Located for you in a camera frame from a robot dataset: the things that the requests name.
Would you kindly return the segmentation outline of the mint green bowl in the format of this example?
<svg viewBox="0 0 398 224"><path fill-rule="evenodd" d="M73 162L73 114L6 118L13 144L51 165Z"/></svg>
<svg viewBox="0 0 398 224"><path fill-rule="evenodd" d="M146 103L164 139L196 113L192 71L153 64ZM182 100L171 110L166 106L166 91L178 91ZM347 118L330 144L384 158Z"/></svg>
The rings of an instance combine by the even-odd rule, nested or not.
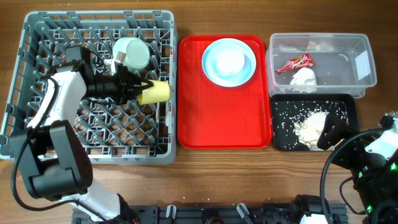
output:
<svg viewBox="0 0 398 224"><path fill-rule="evenodd" d="M150 52L147 44L135 37L122 37L114 43L113 55L118 52L126 54L124 66L130 72L143 70L149 64Z"/></svg>

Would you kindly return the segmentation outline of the light blue plate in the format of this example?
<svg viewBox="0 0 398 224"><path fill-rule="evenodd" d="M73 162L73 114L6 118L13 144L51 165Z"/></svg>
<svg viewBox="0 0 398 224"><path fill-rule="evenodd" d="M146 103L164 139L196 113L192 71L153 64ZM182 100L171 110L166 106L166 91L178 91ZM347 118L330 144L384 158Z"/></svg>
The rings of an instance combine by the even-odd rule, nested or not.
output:
<svg viewBox="0 0 398 224"><path fill-rule="evenodd" d="M208 58L209 52L210 50L219 45L235 45L242 48L244 53L245 63L243 69L239 73L229 77L222 77L217 75L215 72L212 72L211 70L207 69L206 60ZM245 84L254 75L254 72L256 71L256 56L254 55L253 50L248 46L248 44L245 44L242 40L233 39L233 38L223 38L212 42L205 49L202 55L201 65L204 74L210 81L219 86L233 88Z"/></svg>

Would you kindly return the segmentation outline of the yellow plastic cup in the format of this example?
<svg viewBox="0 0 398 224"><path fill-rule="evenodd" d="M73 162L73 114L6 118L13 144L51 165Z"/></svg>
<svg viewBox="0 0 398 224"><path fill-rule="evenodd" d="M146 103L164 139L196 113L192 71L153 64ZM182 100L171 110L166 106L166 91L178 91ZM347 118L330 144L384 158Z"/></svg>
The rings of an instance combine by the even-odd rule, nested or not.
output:
<svg viewBox="0 0 398 224"><path fill-rule="evenodd" d="M151 81L154 82L154 86L144 89L142 94L137 97L140 105L160 103L170 99L171 89L168 82L158 80Z"/></svg>

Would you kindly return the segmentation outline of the red snack wrapper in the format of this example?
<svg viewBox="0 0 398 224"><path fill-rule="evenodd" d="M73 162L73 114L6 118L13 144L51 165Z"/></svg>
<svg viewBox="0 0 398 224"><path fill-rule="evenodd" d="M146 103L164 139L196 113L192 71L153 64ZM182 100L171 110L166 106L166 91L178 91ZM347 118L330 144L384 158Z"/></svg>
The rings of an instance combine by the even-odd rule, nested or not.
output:
<svg viewBox="0 0 398 224"><path fill-rule="evenodd" d="M315 61L312 59L310 54L305 52L299 57L288 60L282 68L277 69L275 72L276 74L280 75L281 73L295 70L298 68L309 68L312 67L314 64Z"/></svg>

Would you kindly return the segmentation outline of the light green small bowl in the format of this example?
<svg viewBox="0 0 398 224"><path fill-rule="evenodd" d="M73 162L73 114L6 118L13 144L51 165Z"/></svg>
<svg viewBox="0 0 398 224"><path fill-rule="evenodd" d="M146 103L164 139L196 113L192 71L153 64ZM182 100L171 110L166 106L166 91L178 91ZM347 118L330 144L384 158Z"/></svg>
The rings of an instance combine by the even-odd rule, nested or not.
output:
<svg viewBox="0 0 398 224"><path fill-rule="evenodd" d="M229 77L239 73L244 63L245 58L241 47L219 45L210 50L206 67L219 76Z"/></svg>

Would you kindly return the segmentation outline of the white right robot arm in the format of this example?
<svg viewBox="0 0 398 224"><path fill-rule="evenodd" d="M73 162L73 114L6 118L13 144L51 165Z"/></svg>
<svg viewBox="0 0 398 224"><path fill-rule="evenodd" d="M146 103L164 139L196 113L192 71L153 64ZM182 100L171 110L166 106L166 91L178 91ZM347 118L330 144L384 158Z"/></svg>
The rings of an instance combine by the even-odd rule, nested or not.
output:
<svg viewBox="0 0 398 224"><path fill-rule="evenodd" d="M320 194L297 195L290 203L265 203L247 208L134 207L139 223L346 223L348 202L330 204L325 198L326 175L331 164L350 170L359 193L363 223L397 223L397 113L386 113L377 129L359 132L329 112L321 125L318 148L334 151L323 167Z"/></svg>

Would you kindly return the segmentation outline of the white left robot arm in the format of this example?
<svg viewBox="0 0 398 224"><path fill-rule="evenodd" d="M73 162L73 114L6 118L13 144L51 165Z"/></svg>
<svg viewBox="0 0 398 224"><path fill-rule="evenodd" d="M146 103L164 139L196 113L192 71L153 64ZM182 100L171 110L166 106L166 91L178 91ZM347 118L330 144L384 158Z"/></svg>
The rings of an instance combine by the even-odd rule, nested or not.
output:
<svg viewBox="0 0 398 224"><path fill-rule="evenodd" d="M24 209L41 212L67 203L93 222L140 223L120 194L93 177L91 161L73 127L81 100L113 99L121 105L135 99L154 82L131 73L122 62L111 62L113 75L95 74L93 51L68 47L66 61L52 65L41 77L48 83L34 118L9 138L15 162L11 176L14 200Z"/></svg>

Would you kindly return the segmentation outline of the white napkin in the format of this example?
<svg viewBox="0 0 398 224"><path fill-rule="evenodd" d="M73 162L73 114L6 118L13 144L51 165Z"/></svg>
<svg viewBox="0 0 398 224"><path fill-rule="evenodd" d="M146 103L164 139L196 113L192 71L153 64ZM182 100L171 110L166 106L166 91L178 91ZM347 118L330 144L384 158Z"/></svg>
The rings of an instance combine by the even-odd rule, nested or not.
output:
<svg viewBox="0 0 398 224"><path fill-rule="evenodd" d="M317 90L317 80L315 73L311 68L303 67L298 70L292 77L290 85L293 86L293 91L299 91L300 93L313 93Z"/></svg>

